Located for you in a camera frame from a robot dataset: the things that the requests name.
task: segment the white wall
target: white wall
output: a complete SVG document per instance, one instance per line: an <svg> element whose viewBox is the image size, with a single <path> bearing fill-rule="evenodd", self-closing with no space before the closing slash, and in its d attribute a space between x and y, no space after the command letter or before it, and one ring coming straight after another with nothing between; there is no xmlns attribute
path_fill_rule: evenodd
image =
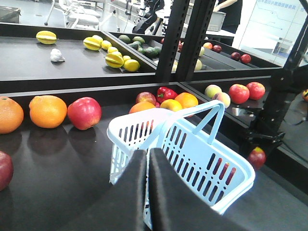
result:
<svg viewBox="0 0 308 231"><path fill-rule="evenodd" d="M247 24L249 22L250 16L252 14L252 11L255 7L257 0L243 0L243 8L242 8L242 15L241 15L241 24L239 25L236 35L234 37L233 41L233 47L239 48L241 39L244 35L244 32L246 30Z"/></svg>

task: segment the black pants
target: black pants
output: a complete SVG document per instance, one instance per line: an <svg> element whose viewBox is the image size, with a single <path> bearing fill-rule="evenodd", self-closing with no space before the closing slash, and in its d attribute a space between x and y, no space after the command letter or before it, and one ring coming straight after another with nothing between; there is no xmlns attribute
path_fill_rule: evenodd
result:
<svg viewBox="0 0 308 231"><path fill-rule="evenodd" d="M236 31L237 31L237 27L238 27L238 25L230 25L230 26L224 26L223 25L221 29L235 34ZM226 38L226 39L225 38L221 38L220 42L222 42L222 43L224 43L226 45L232 46L233 38Z"/></svg>

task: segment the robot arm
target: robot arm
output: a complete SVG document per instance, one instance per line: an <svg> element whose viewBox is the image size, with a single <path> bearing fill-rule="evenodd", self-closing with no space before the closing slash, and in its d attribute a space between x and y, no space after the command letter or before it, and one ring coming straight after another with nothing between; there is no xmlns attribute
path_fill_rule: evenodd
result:
<svg viewBox="0 0 308 231"><path fill-rule="evenodd" d="M141 19L138 24L133 28L133 34L144 34L145 30L157 20L157 15L155 12L163 9L165 6L164 0L145 0L144 2L144 9L146 7L149 7L150 9L143 16L143 19Z"/></svg>

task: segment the person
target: person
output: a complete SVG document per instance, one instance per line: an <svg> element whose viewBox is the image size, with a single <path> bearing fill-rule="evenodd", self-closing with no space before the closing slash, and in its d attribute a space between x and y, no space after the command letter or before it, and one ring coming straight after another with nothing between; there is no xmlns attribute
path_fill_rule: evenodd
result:
<svg viewBox="0 0 308 231"><path fill-rule="evenodd" d="M237 28L241 22L243 0L218 0L218 5L214 7L213 11L226 13L224 22L222 24L222 30L236 33ZM232 45L233 39L222 38L222 43Z"/></svg>

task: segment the red bell pepper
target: red bell pepper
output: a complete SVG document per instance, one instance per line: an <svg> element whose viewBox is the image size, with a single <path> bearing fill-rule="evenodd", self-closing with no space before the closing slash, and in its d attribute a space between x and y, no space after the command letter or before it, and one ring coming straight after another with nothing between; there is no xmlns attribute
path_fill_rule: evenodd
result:
<svg viewBox="0 0 308 231"><path fill-rule="evenodd" d="M173 100L177 96L178 94L174 90L167 88L167 87L160 87L157 90L156 100L159 103L162 103L165 100L169 100L169 99Z"/></svg>

